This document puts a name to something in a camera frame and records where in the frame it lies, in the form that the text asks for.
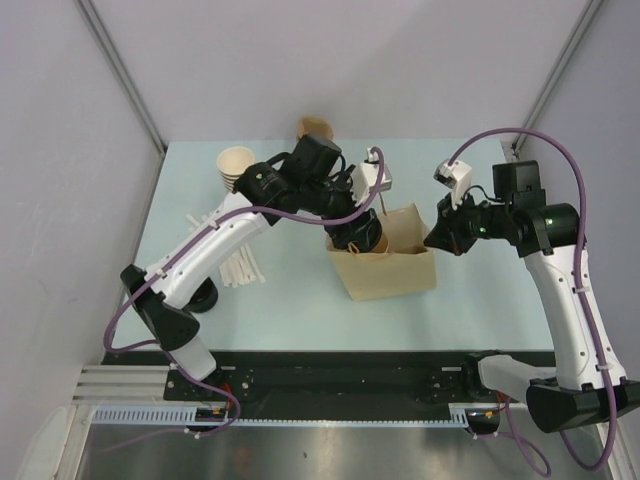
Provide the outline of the brown paper bag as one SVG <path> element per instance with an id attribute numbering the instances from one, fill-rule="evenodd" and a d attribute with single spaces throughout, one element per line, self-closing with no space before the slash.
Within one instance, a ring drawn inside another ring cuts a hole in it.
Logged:
<path id="1" fill-rule="evenodd" d="M 387 248 L 381 253 L 337 250 L 327 239 L 328 256 L 354 301 L 423 293 L 437 288 L 434 252 L 424 246 L 430 229 L 413 203 L 379 215 Z"/>

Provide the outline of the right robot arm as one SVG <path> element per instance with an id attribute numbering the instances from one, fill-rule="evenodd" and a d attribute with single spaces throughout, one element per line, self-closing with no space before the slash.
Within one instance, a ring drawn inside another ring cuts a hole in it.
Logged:
<path id="1" fill-rule="evenodd" d="M 442 162 L 434 173 L 449 193 L 437 204 L 437 222 L 425 246 L 467 253 L 479 239 L 515 247 L 533 278 L 552 337 L 555 366 L 542 369 L 490 351 L 472 355 L 461 376 L 463 393 L 484 401 L 495 391 L 524 403 L 545 433 L 606 422 L 610 403 L 602 378 L 613 385 L 615 411 L 639 406 L 639 384 L 628 378 L 610 345 L 593 293 L 588 257 L 575 268 L 579 214 L 549 205 L 535 161 L 493 166 L 494 199 L 475 202 L 471 168 Z"/>

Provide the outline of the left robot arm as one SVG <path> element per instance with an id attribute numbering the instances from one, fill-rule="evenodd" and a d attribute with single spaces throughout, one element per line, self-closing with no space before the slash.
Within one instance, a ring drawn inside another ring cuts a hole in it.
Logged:
<path id="1" fill-rule="evenodd" d="M 370 205 L 384 181 L 380 148 L 349 165 L 335 143 L 305 135 L 292 151 L 248 166 L 217 209 L 163 260 L 122 271 L 131 307 L 183 372 L 191 393 L 207 400 L 221 387 L 195 318 L 217 302 L 214 270 L 281 219 L 322 226 L 337 250 L 373 251 L 383 228 Z"/>

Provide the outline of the cardboard cup carrier stack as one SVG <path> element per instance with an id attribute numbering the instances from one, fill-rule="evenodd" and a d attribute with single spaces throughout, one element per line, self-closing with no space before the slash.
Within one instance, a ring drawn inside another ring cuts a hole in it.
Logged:
<path id="1" fill-rule="evenodd" d="M 297 121 L 296 140 L 299 141 L 305 135 L 316 135 L 330 141 L 334 139 L 331 125 L 318 116 L 303 116 Z"/>

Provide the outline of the pile of wrapped straws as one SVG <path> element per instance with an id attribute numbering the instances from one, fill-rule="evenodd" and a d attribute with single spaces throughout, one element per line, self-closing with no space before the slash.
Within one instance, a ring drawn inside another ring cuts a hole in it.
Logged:
<path id="1" fill-rule="evenodd" d="M 254 282 L 266 281 L 248 244 L 234 251 L 219 266 L 219 273 L 224 287 L 238 288 Z"/>

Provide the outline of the stack of paper cups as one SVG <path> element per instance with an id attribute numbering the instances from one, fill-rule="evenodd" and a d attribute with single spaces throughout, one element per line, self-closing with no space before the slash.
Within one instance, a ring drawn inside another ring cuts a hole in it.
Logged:
<path id="1" fill-rule="evenodd" d="M 255 163 L 254 152 L 244 146 L 223 150 L 217 157 L 216 166 L 227 191 L 231 192 L 235 182 Z"/>

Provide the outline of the stack of black lids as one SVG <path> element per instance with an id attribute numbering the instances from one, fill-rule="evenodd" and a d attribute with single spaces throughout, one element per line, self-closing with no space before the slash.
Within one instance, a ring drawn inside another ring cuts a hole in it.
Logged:
<path id="1" fill-rule="evenodd" d="M 212 279 L 207 278 L 194 292 L 185 310 L 194 314 L 208 312 L 216 305 L 218 298 L 218 289 Z"/>

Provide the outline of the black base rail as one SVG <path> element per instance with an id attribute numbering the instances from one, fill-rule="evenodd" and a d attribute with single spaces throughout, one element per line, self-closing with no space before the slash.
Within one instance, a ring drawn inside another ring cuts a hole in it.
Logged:
<path id="1" fill-rule="evenodd" d="M 472 386 L 467 351 L 285 352 L 217 351 L 218 368 L 198 387 L 168 373 L 163 397 L 207 404 L 232 394 L 244 420 L 443 420 L 452 403 L 494 403 L 497 394 Z"/>

